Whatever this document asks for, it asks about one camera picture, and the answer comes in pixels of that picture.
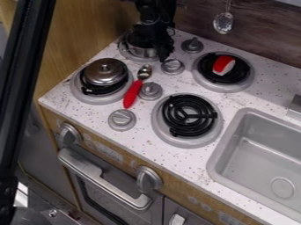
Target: play kitchen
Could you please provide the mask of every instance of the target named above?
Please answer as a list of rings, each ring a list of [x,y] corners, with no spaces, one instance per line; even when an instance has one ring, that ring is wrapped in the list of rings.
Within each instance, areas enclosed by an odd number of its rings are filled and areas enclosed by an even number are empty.
[[[39,100],[82,210],[106,225],[301,224],[301,70],[144,19]]]

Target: sink basin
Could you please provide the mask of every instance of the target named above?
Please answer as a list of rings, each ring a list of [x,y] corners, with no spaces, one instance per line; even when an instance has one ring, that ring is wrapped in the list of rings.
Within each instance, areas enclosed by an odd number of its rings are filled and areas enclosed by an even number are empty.
[[[207,163],[218,183],[301,222],[301,127],[237,112]]]

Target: black coil burner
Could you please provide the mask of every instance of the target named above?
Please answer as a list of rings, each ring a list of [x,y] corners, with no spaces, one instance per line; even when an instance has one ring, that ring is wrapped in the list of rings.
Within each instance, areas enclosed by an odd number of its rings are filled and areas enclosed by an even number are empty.
[[[198,63],[198,71],[212,83],[235,84],[246,80],[250,75],[250,66],[242,59],[230,55],[235,59],[235,65],[231,71],[223,76],[213,72],[213,65],[220,54],[209,53],[204,56]]]
[[[194,95],[171,96],[162,107],[163,119],[172,136],[196,137],[208,133],[217,112],[206,100]]]
[[[128,81],[128,75],[125,76],[120,82],[115,83],[115,84],[110,84],[110,85],[94,85],[92,83],[89,83],[85,77],[84,77],[84,69],[79,74],[79,79],[83,85],[82,87],[82,92],[85,95],[106,95],[109,93],[113,93],[115,91],[118,91],[121,87],[124,86],[124,84]]]

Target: red spoon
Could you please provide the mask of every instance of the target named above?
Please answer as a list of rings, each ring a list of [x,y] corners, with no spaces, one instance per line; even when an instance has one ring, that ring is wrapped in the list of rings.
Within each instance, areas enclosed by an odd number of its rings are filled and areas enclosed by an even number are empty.
[[[126,94],[124,95],[124,99],[123,99],[123,106],[124,108],[128,109],[130,108],[136,98],[137,95],[141,89],[141,87],[143,86],[143,80],[149,78],[151,76],[151,65],[146,64],[143,65],[139,71],[138,71],[138,80],[136,80],[135,82],[133,82],[133,84],[129,87],[128,91],[126,92]]]

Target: hanging ornament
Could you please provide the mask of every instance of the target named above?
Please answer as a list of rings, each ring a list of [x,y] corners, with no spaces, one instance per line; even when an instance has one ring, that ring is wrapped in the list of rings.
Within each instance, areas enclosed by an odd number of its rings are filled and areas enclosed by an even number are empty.
[[[230,13],[231,0],[226,0],[225,12],[222,12],[213,20],[213,26],[217,32],[227,34],[233,28],[234,17]]]

